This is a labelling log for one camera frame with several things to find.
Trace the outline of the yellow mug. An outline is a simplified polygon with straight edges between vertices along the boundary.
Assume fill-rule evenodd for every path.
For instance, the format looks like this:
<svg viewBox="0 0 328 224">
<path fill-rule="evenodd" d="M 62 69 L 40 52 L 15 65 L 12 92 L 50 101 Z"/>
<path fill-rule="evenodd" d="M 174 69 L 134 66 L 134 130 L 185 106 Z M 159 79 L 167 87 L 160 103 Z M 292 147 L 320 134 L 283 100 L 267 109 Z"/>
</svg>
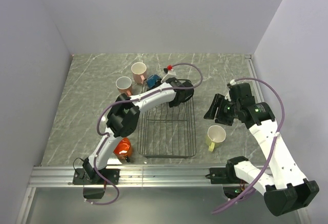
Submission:
<svg viewBox="0 0 328 224">
<path fill-rule="evenodd" d="M 213 152 L 226 139 L 226 131 L 219 125 L 210 126 L 206 133 L 205 143 L 208 146 L 208 150 Z"/>
</svg>

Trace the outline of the blue mug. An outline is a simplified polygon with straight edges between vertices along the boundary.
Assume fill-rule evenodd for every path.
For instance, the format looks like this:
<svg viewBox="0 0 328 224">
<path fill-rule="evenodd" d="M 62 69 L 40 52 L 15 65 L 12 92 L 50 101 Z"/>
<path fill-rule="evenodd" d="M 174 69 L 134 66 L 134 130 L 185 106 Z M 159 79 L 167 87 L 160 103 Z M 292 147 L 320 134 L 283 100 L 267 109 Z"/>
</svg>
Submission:
<svg viewBox="0 0 328 224">
<path fill-rule="evenodd" d="M 154 88 L 158 80 L 161 80 L 161 78 L 157 74 L 153 74 L 149 76 L 146 80 L 148 88 L 149 89 Z"/>
</svg>

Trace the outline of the black wire dish rack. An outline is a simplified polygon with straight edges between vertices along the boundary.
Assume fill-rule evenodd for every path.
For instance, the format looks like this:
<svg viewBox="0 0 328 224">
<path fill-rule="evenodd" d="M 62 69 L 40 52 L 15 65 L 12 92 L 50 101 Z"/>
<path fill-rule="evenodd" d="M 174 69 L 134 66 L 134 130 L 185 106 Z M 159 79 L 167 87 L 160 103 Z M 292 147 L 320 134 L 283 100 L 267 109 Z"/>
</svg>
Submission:
<svg viewBox="0 0 328 224">
<path fill-rule="evenodd" d="M 138 123 L 137 151 L 146 158 L 186 159 L 196 155 L 194 101 L 177 107 L 164 103 L 145 112 Z"/>
</svg>

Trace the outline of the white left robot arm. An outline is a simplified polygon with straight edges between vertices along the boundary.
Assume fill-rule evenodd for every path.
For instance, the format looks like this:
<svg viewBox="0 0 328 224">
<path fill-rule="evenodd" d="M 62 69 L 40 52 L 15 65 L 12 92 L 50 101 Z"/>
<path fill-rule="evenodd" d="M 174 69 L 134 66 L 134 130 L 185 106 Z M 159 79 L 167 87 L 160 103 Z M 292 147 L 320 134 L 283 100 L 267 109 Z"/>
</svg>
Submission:
<svg viewBox="0 0 328 224">
<path fill-rule="evenodd" d="M 103 171 L 108 159 L 119 142 L 131 135 L 137 128 L 139 117 L 145 112 L 167 103 L 170 107 L 176 107 L 188 101 L 194 93 L 194 88 L 201 82 L 193 85 L 190 80 L 178 80 L 175 77 L 161 83 L 157 81 L 148 91 L 127 96 L 121 94 L 116 102 L 110 104 L 103 112 L 107 114 L 105 131 L 100 132 L 98 120 L 96 130 L 101 140 L 94 152 L 83 162 L 85 178 L 91 184 L 97 184 L 103 179 Z"/>
</svg>

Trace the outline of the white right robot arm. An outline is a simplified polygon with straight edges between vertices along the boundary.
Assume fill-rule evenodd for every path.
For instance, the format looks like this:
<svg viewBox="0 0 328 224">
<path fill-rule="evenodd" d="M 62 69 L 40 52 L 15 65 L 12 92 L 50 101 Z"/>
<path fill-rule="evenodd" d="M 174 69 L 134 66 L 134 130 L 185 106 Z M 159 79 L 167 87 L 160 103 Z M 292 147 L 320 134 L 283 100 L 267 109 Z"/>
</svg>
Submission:
<svg viewBox="0 0 328 224">
<path fill-rule="evenodd" d="M 255 101 L 246 79 L 232 80 L 227 86 L 228 95 L 216 94 L 204 118 L 228 126 L 236 119 L 245 124 L 266 161 L 262 169 L 258 169 L 243 156 L 228 160 L 226 179 L 234 183 L 243 180 L 248 187 L 212 213 L 223 212 L 254 191 L 262 194 L 274 216 L 307 207 L 318 194 L 319 186 L 316 181 L 308 180 L 290 154 L 280 134 L 283 121 L 277 122 L 267 103 Z"/>
</svg>

